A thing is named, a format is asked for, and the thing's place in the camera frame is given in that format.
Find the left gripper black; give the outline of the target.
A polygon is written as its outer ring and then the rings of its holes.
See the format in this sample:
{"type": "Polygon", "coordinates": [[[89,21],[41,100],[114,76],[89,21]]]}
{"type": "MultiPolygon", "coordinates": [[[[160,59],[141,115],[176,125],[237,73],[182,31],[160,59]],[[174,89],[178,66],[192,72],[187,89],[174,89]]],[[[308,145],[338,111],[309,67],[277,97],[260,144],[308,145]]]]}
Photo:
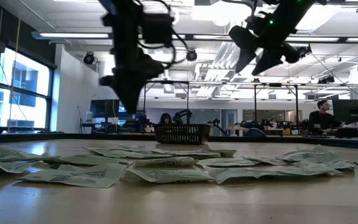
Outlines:
{"type": "Polygon", "coordinates": [[[138,46],[139,26],[135,15],[125,16],[106,14],[103,24],[112,28],[113,47],[110,53],[114,55],[115,67],[113,74],[99,79],[99,84],[113,84],[113,90],[124,105],[126,112],[134,114],[139,103],[139,96],[146,86],[146,80],[156,78],[164,70],[164,66],[152,59],[138,46]],[[136,80],[132,90],[123,84],[136,80]]]}

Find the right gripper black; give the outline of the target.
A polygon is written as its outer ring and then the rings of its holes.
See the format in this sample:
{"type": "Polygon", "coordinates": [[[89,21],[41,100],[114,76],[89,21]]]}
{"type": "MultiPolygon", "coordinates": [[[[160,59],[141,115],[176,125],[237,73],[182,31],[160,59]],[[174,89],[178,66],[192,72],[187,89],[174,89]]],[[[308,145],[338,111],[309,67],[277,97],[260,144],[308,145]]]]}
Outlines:
{"type": "Polygon", "coordinates": [[[298,23],[305,16],[315,0],[279,0],[277,8],[273,11],[274,23],[268,25],[260,35],[256,37],[246,28],[234,26],[229,31],[229,36],[233,42],[240,48],[240,54],[236,63],[235,72],[241,72],[255,57],[255,51],[259,47],[263,50],[262,55],[258,57],[252,75],[260,73],[282,64],[283,55],[269,51],[281,46],[286,38],[293,32],[298,23]]]}

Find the black aluminium table frame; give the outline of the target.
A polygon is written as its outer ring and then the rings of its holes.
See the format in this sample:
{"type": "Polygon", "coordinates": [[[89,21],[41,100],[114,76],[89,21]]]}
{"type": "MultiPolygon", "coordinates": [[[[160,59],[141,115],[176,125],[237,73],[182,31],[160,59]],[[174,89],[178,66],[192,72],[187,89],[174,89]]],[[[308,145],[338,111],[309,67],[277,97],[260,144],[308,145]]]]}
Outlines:
{"type": "MultiPolygon", "coordinates": [[[[91,139],[91,140],[124,140],[124,141],[154,141],[155,136],[146,134],[61,134],[61,133],[37,133],[37,134],[0,134],[0,143],[22,141],[46,141],[56,139],[91,139]]],[[[257,142],[257,143],[299,143],[320,144],[334,147],[347,147],[358,149],[358,139],[335,139],[335,138],[285,138],[285,137],[230,137],[211,136],[209,142],[257,142]]]]}

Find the blue rounded chair back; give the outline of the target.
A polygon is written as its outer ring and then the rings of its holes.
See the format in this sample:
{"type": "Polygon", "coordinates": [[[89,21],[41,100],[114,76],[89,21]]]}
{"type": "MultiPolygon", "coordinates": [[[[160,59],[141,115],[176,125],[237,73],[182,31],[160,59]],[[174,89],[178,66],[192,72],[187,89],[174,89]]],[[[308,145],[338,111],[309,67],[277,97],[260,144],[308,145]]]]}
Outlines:
{"type": "Polygon", "coordinates": [[[258,128],[249,128],[246,131],[246,136],[250,138],[264,138],[265,133],[258,128]]]}

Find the black slotted plastic basket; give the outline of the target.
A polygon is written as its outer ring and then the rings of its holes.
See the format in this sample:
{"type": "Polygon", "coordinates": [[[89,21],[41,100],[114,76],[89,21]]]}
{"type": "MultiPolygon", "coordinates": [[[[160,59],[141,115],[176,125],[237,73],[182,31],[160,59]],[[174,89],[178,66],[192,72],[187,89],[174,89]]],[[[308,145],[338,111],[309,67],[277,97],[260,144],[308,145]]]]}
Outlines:
{"type": "Polygon", "coordinates": [[[208,140],[210,129],[207,124],[158,124],[155,138],[161,144],[202,145],[208,140]]]}

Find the black metal rig frame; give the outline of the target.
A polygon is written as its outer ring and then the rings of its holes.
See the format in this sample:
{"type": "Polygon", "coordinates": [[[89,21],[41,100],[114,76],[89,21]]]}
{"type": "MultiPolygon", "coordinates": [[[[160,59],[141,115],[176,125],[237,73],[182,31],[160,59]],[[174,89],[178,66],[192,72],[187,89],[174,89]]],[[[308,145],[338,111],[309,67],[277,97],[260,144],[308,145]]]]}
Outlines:
{"type": "Polygon", "coordinates": [[[299,115],[299,98],[298,98],[298,85],[290,84],[290,83],[254,83],[254,120],[257,121],[257,94],[260,90],[265,87],[269,88],[281,88],[285,87],[288,91],[290,91],[293,95],[295,95],[295,112],[296,112],[296,125],[299,125],[300,115],[299,115]]]}

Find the scattered white paper packets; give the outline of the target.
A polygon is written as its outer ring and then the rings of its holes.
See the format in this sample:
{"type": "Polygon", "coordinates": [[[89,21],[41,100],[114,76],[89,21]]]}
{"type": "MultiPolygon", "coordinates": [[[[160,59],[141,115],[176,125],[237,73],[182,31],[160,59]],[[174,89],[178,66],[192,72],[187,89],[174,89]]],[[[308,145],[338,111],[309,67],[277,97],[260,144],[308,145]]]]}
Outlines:
{"type": "Polygon", "coordinates": [[[28,182],[45,182],[108,189],[119,183],[126,172],[123,164],[101,164],[87,169],[45,169],[17,178],[28,182]]]}

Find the black computer monitor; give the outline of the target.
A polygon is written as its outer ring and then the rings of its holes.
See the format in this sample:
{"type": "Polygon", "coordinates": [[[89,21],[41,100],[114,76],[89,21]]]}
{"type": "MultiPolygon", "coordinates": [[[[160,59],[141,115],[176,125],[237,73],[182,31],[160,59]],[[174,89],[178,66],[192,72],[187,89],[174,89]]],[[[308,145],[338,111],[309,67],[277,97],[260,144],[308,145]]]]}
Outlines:
{"type": "Polygon", "coordinates": [[[334,119],[343,123],[358,122],[358,100],[333,100],[334,119]]]}
{"type": "Polygon", "coordinates": [[[114,118],[118,116],[119,100],[91,100],[90,111],[94,118],[114,118]]]}

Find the large glass window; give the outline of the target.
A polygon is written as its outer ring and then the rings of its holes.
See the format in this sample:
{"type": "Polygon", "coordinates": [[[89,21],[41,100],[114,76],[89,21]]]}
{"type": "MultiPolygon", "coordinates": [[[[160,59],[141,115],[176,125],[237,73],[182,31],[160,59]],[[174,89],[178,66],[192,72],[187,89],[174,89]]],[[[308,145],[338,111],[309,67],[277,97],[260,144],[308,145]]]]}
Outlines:
{"type": "Polygon", "coordinates": [[[53,71],[12,49],[0,54],[0,127],[10,133],[45,131],[53,71]]]}

